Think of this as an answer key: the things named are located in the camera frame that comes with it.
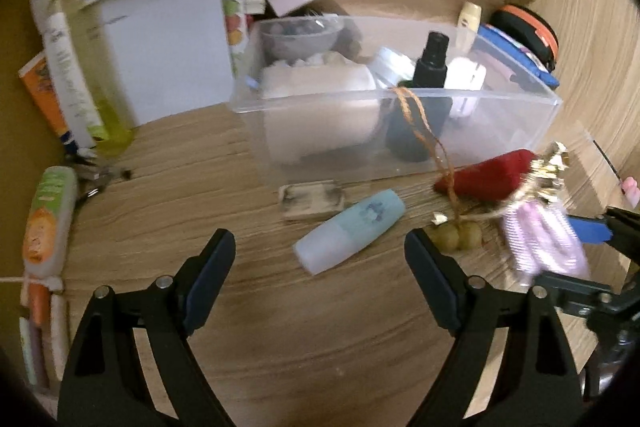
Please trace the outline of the clear plastic storage box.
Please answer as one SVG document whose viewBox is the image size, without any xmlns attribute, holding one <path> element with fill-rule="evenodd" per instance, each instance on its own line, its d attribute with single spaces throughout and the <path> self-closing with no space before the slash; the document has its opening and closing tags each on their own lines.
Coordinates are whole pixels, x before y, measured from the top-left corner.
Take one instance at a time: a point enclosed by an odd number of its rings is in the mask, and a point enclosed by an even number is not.
<svg viewBox="0 0 640 427">
<path fill-rule="evenodd" d="M 230 105 L 279 186 L 535 150 L 561 106 L 555 89 L 487 27 L 327 15 L 256 23 Z"/>
</svg>

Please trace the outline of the red pouch with gold bow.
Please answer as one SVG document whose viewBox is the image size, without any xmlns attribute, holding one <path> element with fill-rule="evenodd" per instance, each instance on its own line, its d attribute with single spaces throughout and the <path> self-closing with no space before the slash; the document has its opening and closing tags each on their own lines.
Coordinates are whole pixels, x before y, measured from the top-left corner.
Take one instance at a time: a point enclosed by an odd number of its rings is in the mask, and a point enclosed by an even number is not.
<svg viewBox="0 0 640 427">
<path fill-rule="evenodd" d="M 479 202 L 521 202 L 535 197 L 555 198 L 564 185 L 570 154 L 560 142 L 537 155 L 531 150 L 512 152 L 456 170 L 454 194 Z"/>
</svg>

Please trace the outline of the blue patchwork pencil case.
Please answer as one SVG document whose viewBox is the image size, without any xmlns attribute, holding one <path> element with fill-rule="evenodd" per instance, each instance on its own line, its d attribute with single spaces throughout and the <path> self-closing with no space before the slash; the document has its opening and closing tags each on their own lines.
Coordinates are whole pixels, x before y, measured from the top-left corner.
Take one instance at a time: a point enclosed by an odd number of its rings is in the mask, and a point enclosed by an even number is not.
<svg viewBox="0 0 640 427">
<path fill-rule="evenodd" d="M 504 31 L 495 28 L 491 24 L 481 24 L 477 31 L 478 35 L 488 41 L 492 46 L 509 55 L 515 62 L 539 78 L 551 90 L 558 89 L 560 82 L 547 67 L 544 66 L 538 57 L 529 49 L 507 35 Z"/>
</svg>

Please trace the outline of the metal bowl of trinkets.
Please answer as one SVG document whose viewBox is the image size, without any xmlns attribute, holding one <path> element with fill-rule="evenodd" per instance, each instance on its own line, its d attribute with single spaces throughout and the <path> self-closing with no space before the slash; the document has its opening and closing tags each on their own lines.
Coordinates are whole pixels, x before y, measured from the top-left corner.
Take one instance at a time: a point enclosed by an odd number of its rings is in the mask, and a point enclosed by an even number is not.
<svg viewBox="0 0 640 427">
<path fill-rule="evenodd" d="M 261 23 L 260 35 L 271 58 L 292 62 L 328 52 L 343 29 L 337 15 L 285 17 Z"/>
</svg>

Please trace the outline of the black spray bottle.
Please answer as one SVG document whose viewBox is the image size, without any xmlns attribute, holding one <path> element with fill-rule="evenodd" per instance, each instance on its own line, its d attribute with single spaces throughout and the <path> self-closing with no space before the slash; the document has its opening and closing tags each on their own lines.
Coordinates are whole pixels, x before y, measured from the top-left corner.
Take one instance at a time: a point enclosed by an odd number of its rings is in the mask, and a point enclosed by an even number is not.
<svg viewBox="0 0 640 427">
<path fill-rule="evenodd" d="M 452 98 L 424 95 L 416 89 L 442 89 L 447 76 L 446 55 L 449 38 L 438 31 L 428 34 L 425 48 L 407 84 L 409 95 L 393 104 L 385 137 L 385 145 L 393 156 L 407 162 L 427 161 L 430 147 L 436 148 L 442 128 L 449 116 Z"/>
</svg>

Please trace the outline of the black orange round case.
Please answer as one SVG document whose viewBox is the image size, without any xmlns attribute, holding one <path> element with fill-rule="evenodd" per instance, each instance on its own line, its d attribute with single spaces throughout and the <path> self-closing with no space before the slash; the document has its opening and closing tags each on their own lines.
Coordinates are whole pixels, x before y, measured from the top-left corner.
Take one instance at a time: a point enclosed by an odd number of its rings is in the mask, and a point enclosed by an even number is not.
<svg viewBox="0 0 640 427">
<path fill-rule="evenodd" d="M 524 44 L 549 72 L 559 57 L 559 38 L 550 24 L 534 11 L 519 4 L 505 4 L 489 17 L 491 26 Z"/>
</svg>

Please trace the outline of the cream lotion bottle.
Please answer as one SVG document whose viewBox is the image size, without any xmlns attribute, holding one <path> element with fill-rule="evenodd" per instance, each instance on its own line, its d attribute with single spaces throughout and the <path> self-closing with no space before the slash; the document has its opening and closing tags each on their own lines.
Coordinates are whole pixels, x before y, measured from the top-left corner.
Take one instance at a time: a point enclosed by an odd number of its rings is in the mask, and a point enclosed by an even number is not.
<svg viewBox="0 0 640 427">
<path fill-rule="evenodd" d="M 482 8 L 473 2 L 465 1 L 457 23 L 456 48 L 460 52 L 471 51 L 481 21 Z"/>
</svg>

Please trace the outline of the white paper folder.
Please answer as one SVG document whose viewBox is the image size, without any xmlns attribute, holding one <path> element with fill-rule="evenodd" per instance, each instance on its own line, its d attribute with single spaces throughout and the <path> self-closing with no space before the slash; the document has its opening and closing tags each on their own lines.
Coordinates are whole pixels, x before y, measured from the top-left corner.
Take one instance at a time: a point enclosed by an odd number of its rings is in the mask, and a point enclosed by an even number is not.
<svg viewBox="0 0 640 427">
<path fill-rule="evenodd" d="M 96 14 L 133 124 L 229 101 L 221 0 L 82 0 Z"/>
</svg>

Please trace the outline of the pink striped pouch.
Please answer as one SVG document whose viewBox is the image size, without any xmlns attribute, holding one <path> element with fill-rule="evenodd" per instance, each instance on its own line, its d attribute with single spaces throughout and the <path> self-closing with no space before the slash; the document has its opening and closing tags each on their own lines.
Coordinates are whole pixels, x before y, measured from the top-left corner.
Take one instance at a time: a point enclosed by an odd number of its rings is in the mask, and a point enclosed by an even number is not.
<svg viewBox="0 0 640 427">
<path fill-rule="evenodd" d="M 589 279 L 584 247 L 561 204 L 530 200 L 508 211 L 501 224 L 523 285 L 542 272 Z"/>
</svg>

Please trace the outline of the white round jar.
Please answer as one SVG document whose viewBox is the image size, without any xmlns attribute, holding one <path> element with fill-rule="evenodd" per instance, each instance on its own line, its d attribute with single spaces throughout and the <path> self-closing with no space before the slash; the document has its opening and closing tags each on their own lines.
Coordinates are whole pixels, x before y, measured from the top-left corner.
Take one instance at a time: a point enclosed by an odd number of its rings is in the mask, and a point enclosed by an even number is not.
<svg viewBox="0 0 640 427">
<path fill-rule="evenodd" d="M 376 89 L 369 69 L 360 64 L 264 68 L 262 97 L 286 101 L 264 112 L 271 160 L 293 165 L 306 156 L 369 141 L 378 125 L 380 100 L 345 94 Z"/>
</svg>

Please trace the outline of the pens lying at left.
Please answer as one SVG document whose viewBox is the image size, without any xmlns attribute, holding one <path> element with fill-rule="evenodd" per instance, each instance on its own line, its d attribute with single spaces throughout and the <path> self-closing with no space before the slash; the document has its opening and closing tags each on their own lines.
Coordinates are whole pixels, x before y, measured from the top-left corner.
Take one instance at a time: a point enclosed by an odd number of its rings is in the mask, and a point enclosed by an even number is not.
<svg viewBox="0 0 640 427">
<path fill-rule="evenodd" d="M 27 384 L 32 390 L 56 398 L 70 350 L 70 325 L 63 282 L 59 277 L 21 280 L 20 333 Z"/>
</svg>

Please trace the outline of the black binder clips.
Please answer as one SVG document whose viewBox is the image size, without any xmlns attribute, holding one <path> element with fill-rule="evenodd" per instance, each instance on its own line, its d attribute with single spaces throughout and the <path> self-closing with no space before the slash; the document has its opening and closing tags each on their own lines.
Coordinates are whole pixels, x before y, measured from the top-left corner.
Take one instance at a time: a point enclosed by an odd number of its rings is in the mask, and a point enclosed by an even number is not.
<svg viewBox="0 0 640 427">
<path fill-rule="evenodd" d="M 111 183 L 129 181 L 134 177 L 131 169 L 116 166 L 111 161 L 91 152 L 91 150 L 78 150 L 75 153 L 67 152 L 65 160 L 74 169 L 77 176 L 77 206 L 103 193 Z"/>
</svg>

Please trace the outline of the light blue roll-on bottle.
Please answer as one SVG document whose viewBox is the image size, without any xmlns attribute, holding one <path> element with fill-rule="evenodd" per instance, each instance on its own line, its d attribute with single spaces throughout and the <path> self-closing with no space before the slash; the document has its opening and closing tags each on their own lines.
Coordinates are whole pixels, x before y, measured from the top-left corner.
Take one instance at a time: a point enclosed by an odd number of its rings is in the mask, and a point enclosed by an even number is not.
<svg viewBox="0 0 640 427">
<path fill-rule="evenodd" d="M 405 211 L 405 203 L 396 192 L 378 192 L 318 225 L 294 244 L 293 251 L 309 274 L 318 275 L 363 251 L 393 227 Z"/>
</svg>

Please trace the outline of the yellow-green liquid bottle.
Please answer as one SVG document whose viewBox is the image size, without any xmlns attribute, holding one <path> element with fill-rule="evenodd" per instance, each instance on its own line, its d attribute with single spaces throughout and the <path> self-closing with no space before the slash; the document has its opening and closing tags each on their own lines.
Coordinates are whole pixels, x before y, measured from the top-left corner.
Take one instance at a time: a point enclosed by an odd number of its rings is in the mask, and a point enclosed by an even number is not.
<svg viewBox="0 0 640 427">
<path fill-rule="evenodd" d="M 134 139 L 96 14 L 84 0 L 38 0 L 34 19 L 63 117 L 78 150 L 113 158 Z"/>
</svg>

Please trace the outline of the orange booklet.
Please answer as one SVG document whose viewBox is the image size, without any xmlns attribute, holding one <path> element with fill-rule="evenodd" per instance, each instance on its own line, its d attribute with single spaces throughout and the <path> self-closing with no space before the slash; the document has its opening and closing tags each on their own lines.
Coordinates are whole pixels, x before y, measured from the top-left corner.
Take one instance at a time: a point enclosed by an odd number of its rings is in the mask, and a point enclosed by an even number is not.
<svg viewBox="0 0 640 427">
<path fill-rule="evenodd" d="M 18 71 L 23 86 L 47 124 L 65 148 L 75 145 L 55 94 L 44 52 L 38 53 Z"/>
</svg>

